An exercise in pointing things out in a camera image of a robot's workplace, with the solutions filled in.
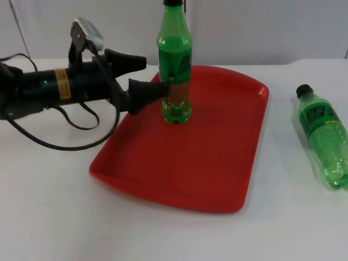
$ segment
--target black wire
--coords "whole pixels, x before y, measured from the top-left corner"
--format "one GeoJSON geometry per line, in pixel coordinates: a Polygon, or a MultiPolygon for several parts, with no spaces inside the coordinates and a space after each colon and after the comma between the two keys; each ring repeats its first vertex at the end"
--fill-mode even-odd
{"type": "Polygon", "coordinates": [[[92,115],[96,118],[97,124],[96,124],[95,126],[90,127],[90,128],[85,128],[85,127],[78,126],[78,125],[76,125],[75,123],[73,123],[73,122],[70,120],[68,114],[66,113],[66,111],[65,111],[61,106],[52,106],[51,108],[52,108],[52,109],[56,109],[57,111],[59,111],[59,112],[63,115],[63,117],[66,119],[66,121],[67,121],[72,127],[76,128],[76,129],[80,129],[80,130],[82,130],[82,131],[83,131],[83,130],[84,130],[84,131],[90,131],[90,130],[95,129],[96,127],[98,127],[99,124],[100,124],[99,116],[98,116],[91,108],[89,108],[86,104],[84,104],[83,102],[80,102],[80,105],[81,105],[81,107],[82,107],[84,110],[88,111],[90,114],[92,114],[92,115]]]}
{"type": "MultiPolygon", "coordinates": [[[[113,85],[114,85],[114,82],[110,79],[110,75],[107,73],[107,71],[105,70],[104,68],[104,65],[102,64],[102,62],[100,62],[100,57],[98,55],[98,53],[94,53],[96,55],[96,60],[97,60],[97,64],[98,64],[98,67],[100,69],[100,71],[102,72],[102,74],[106,77],[107,79],[107,82],[108,82],[108,85],[109,85],[109,88],[110,88],[110,92],[111,92],[111,96],[112,96],[112,99],[115,101],[116,100],[116,91],[115,89],[113,88],[113,85]]],[[[8,57],[4,57],[4,58],[0,58],[0,62],[3,62],[3,61],[8,61],[14,57],[17,57],[17,56],[23,56],[23,57],[26,57],[30,62],[31,64],[33,64],[34,66],[34,70],[35,72],[38,72],[38,68],[35,64],[35,62],[33,62],[31,60],[31,58],[29,56],[27,56],[26,54],[24,53],[16,53],[14,55],[11,55],[11,56],[8,56],[8,57]]],[[[119,123],[119,120],[120,120],[120,113],[119,113],[119,110],[117,108],[117,106],[115,104],[113,104],[114,107],[115,107],[115,110],[116,110],[116,116],[115,116],[115,121],[114,121],[114,124],[113,126],[111,127],[110,131],[104,136],[102,137],[101,139],[93,142],[93,143],[90,143],[90,144],[87,144],[87,145],[84,145],[84,146],[77,146],[77,147],[64,147],[64,146],[57,146],[57,145],[54,145],[54,144],[50,144],[50,143],[47,143],[43,140],[40,140],[39,138],[35,137],[34,135],[30,134],[29,132],[27,132],[23,127],[21,127],[17,122],[14,121],[14,119],[2,108],[2,111],[1,113],[3,114],[4,118],[14,127],[16,128],[20,133],[22,133],[24,136],[26,136],[28,139],[31,139],[33,142],[39,144],[39,145],[42,145],[44,147],[47,147],[47,148],[51,148],[53,150],[58,150],[58,151],[81,151],[81,150],[86,150],[88,148],[92,148],[92,147],[95,147],[101,143],[103,143],[104,141],[106,141],[110,136],[112,136],[112,134],[114,133],[116,127],[117,127],[117,124],[119,123]]]]}

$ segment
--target white table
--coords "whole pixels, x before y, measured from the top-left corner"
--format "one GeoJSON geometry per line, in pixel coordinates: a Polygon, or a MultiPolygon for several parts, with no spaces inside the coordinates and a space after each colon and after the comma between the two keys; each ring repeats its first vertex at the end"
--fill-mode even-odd
{"type": "MultiPolygon", "coordinates": [[[[67,64],[36,62],[41,70],[67,64]]],[[[31,70],[22,60],[11,64],[31,70]]],[[[348,60],[225,67],[270,89],[240,212],[197,213],[125,196],[89,176],[101,146],[75,153],[49,150],[0,122],[0,260],[346,260],[348,192],[321,185],[301,144],[305,136],[297,134],[291,118],[296,88],[308,83],[348,126],[348,60]]],[[[120,82],[127,87],[128,77],[150,80],[156,71],[149,66],[120,82]]],[[[114,118],[107,102],[90,105],[102,116],[95,131],[75,130],[53,110],[19,122],[46,141],[79,145],[104,135],[114,118]]],[[[79,106],[67,110],[81,125],[94,124],[79,106]]]]}

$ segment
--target plastic tray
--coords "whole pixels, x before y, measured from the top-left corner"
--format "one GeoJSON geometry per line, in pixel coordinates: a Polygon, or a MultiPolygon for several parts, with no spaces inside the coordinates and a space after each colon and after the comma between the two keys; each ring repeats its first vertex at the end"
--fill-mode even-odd
{"type": "Polygon", "coordinates": [[[166,123],[160,102],[126,115],[90,173],[146,200],[235,212],[245,201],[268,95],[265,85],[241,73],[193,66],[189,121],[166,123]]]}

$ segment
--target green bottle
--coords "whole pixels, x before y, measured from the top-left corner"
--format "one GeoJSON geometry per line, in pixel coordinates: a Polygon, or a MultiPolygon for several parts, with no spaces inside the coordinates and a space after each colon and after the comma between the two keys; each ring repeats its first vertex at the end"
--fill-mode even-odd
{"type": "Polygon", "coordinates": [[[157,37],[159,76],[169,83],[170,94],[162,102],[166,122],[185,123],[192,111],[189,100],[192,37],[182,10],[182,0],[164,0],[164,17],[157,37]]]}
{"type": "Polygon", "coordinates": [[[299,119],[331,187],[348,184],[347,131],[329,101],[314,94],[305,84],[297,88],[299,119]]]}

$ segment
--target bottle cap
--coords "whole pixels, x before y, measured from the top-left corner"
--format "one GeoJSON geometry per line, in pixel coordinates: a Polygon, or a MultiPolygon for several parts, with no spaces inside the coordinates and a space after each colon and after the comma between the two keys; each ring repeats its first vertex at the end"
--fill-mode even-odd
{"type": "Polygon", "coordinates": [[[163,0],[163,4],[167,7],[179,7],[183,3],[183,0],[163,0]]]}
{"type": "Polygon", "coordinates": [[[312,93],[312,92],[313,92],[313,89],[308,84],[302,84],[296,90],[298,98],[301,98],[303,95],[309,94],[309,93],[312,93]]]}

